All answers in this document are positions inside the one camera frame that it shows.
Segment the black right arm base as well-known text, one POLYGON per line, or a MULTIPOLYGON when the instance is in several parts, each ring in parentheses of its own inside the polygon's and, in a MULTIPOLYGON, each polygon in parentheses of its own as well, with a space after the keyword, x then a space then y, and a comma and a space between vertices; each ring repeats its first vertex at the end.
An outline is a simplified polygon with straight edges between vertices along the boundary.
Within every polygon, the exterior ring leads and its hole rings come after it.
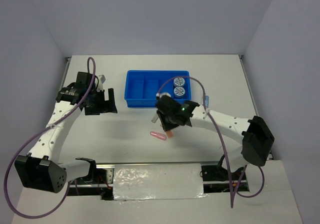
POLYGON ((228 184, 229 177, 225 169, 218 166, 217 162, 201 163, 200 177, 203 184, 228 184))

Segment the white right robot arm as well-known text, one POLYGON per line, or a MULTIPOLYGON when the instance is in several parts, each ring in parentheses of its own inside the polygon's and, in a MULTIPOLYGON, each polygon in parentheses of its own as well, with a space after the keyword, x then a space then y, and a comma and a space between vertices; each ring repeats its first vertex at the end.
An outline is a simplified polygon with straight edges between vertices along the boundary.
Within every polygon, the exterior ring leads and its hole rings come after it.
POLYGON ((209 110, 205 105, 193 101, 180 104, 167 95, 158 97, 155 106, 164 131, 180 126, 201 128, 239 144, 238 148, 228 151, 226 143, 222 142, 224 152, 217 168, 220 178, 229 179, 248 164, 265 166, 275 139, 261 117, 238 118, 209 110))

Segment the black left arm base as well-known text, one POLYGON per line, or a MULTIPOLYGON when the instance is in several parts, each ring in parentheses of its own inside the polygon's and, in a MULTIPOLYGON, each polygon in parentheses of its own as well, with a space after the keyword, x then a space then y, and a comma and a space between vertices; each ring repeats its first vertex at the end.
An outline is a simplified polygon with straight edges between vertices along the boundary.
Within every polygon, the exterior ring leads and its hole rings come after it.
POLYGON ((101 200, 113 200, 113 168, 98 168, 96 171, 96 180, 90 185, 97 190, 101 200))

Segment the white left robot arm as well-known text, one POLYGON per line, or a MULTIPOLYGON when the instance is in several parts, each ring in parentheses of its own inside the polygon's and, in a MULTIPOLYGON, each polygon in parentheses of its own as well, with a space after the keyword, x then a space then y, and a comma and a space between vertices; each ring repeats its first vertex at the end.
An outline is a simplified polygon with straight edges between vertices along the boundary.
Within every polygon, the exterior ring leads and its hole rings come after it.
POLYGON ((66 183, 78 178, 86 183, 96 181, 95 160, 79 157, 61 163, 59 157, 72 125, 82 112, 85 115, 117 113, 114 90, 108 89, 108 100, 104 97, 105 80, 104 75, 78 72, 75 82, 59 90, 47 131, 26 156, 19 155, 14 162, 24 187, 58 193, 66 183))

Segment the pink clear case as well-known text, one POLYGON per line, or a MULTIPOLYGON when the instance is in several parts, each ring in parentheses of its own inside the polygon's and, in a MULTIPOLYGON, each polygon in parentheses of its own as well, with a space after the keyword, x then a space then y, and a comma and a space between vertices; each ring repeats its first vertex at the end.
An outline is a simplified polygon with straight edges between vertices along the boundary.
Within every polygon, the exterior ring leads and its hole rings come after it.
POLYGON ((167 136, 159 132, 151 131, 150 135, 160 140, 167 140, 167 136))

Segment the orange clear case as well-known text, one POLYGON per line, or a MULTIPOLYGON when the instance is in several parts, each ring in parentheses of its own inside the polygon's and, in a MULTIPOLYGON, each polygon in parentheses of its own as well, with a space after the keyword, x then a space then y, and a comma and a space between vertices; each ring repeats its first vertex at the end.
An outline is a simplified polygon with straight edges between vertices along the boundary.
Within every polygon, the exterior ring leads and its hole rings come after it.
POLYGON ((173 133, 171 131, 167 131, 166 133, 167 133, 167 137, 168 138, 172 138, 173 137, 173 133))

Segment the blue jar patterned lid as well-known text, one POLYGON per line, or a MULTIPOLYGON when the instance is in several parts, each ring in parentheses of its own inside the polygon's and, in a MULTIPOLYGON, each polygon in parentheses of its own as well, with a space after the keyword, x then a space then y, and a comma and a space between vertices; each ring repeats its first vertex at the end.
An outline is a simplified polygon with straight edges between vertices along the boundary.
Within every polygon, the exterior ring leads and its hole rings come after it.
POLYGON ((173 85, 175 87, 184 87, 185 83, 186 83, 186 81, 183 77, 176 77, 173 79, 173 85))

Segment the blue jar sideways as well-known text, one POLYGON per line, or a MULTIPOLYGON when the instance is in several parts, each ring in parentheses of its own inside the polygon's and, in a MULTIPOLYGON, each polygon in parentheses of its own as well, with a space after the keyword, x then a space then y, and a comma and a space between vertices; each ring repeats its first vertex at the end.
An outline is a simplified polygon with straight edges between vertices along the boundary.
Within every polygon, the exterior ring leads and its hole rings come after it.
POLYGON ((186 94, 185 88, 181 86, 176 86, 173 90, 173 94, 175 98, 183 99, 186 94))

